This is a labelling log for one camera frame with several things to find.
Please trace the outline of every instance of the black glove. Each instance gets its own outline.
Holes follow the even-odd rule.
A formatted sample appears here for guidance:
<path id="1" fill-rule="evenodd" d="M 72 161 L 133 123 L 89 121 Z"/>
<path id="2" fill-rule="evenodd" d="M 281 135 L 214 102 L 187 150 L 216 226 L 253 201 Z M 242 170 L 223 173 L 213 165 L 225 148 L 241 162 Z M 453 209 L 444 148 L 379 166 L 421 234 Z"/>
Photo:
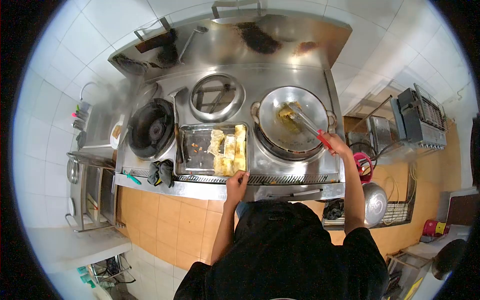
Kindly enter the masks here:
<path id="1" fill-rule="evenodd" d="M 157 186 L 162 182 L 168 185 L 169 188 L 174 186 L 173 162 L 169 159 L 166 159 L 162 162 L 156 161 L 151 163 L 147 181 L 154 186 Z"/>

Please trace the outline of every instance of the faucet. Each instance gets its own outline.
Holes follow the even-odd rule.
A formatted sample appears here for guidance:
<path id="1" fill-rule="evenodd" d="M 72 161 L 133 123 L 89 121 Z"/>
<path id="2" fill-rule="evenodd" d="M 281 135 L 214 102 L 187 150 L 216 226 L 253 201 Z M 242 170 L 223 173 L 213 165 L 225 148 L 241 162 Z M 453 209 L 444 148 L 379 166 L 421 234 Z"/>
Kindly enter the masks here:
<path id="1" fill-rule="evenodd" d="M 85 83 L 85 85 L 82 87 L 82 89 L 80 90 L 80 102 L 82 102 L 83 98 L 82 98 L 82 94 L 84 93 L 84 89 L 87 85 L 89 84 L 95 84 L 96 86 L 98 86 L 95 82 L 93 81 L 89 81 L 87 83 Z"/>

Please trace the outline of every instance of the metal tray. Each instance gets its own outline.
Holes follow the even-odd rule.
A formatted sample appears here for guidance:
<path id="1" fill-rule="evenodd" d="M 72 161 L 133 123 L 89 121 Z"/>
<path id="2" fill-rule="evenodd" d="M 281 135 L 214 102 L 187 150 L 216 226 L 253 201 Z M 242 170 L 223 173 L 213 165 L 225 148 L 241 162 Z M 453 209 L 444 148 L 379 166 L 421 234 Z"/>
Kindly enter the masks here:
<path id="1" fill-rule="evenodd" d="M 235 125 L 242 124 L 246 128 L 245 134 L 245 165 L 248 168 L 248 125 L 244 122 L 222 122 L 184 125 L 180 127 L 180 142 L 183 153 L 183 163 L 175 166 L 175 175 L 209 175 L 214 176 L 213 159 L 211 153 L 207 153 L 210 145 L 210 133 L 212 129 L 220 129 L 226 134 L 235 134 Z M 220 144 L 220 152 L 223 152 L 224 141 Z"/>

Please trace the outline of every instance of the cook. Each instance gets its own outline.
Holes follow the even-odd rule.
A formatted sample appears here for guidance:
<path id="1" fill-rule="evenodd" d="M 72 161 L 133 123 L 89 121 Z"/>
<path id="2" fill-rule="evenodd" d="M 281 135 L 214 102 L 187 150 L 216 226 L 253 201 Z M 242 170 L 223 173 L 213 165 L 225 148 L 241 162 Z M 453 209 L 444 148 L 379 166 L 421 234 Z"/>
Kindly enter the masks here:
<path id="1" fill-rule="evenodd" d="M 306 205 L 242 202 L 249 177 L 227 180 L 227 200 L 212 265 L 195 262 L 174 299 L 380 299 L 388 284 L 383 257 L 364 227 L 365 198 L 352 151 L 321 132 L 345 165 L 345 234 L 334 246 Z M 239 222 L 234 230 L 234 214 Z"/>

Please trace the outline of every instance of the counter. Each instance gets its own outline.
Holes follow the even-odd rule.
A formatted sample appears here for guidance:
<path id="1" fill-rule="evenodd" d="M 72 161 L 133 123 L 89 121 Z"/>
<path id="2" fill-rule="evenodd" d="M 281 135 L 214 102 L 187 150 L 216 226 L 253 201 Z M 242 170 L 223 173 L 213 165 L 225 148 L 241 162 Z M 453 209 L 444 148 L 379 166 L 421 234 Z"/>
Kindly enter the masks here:
<path id="1" fill-rule="evenodd" d="M 246 91 L 244 103 L 240 110 L 228 121 L 245 122 L 250 129 L 250 135 L 253 135 L 253 119 L 250 116 L 250 106 L 254 101 L 260 101 L 266 90 L 271 90 L 279 86 L 295 85 L 303 87 L 314 93 L 324 103 L 327 109 L 332 110 L 339 117 L 337 118 L 337 127 L 335 132 L 344 138 L 343 122 L 341 118 L 340 106 L 336 94 L 335 84 L 330 70 L 317 67 L 295 66 L 285 64 L 245 64 L 234 66 L 218 66 L 195 71 L 181 72 L 179 74 L 170 74 L 162 76 L 148 83 L 157 82 L 161 88 L 154 97 L 161 97 L 172 101 L 168 93 L 178 88 L 186 86 L 190 92 L 195 83 L 201 78 L 214 73 L 231 74 L 240 82 Z M 179 126 L 186 124 L 200 123 L 193 117 L 189 108 L 189 92 L 185 93 L 183 99 L 178 99 Z M 324 200 L 343 197 L 345 194 L 345 174 L 343 162 L 337 157 L 331 157 L 325 150 L 317 155 L 299 162 L 279 161 L 272 158 L 265 151 L 259 151 L 259 145 L 253 136 L 249 137 L 252 142 L 247 147 L 249 156 L 248 170 L 251 173 L 252 184 L 247 187 L 245 201 L 258 201 L 272 199 L 278 201 L 303 201 L 303 200 Z M 141 189 L 149 192 L 157 192 L 182 197 L 207 199 L 207 200 L 225 200 L 227 196 L 225 179 L 219 183 L 191 182 L 188 176 L 176 177 L 175 186 L 168 188 L 163 184 L 156 187 L 150 185 L 146 177 L 150 161 L 141 161 L 132 154 L 127 145 L 127 139 L 119 146 L 117 155 L 117 168 L 115 183 L 117 185 Z M 175 161 L 175 142 L 169 149 L 157 160 L 172 159 Z M 123 171 L 131 172 L 142 184 L 137 185 Z M 261 180 L 254 182 L 254 178 L 272 177 L 272 176 L 291 176 L 304 178 L 297 180 L 299 184 L 262 184 Z M 306 195 L 290 197 L 288 195 L 297 192 L 311 192 Z M 282 197 L 273 197 L 268 195 L 285 195 Z"/>

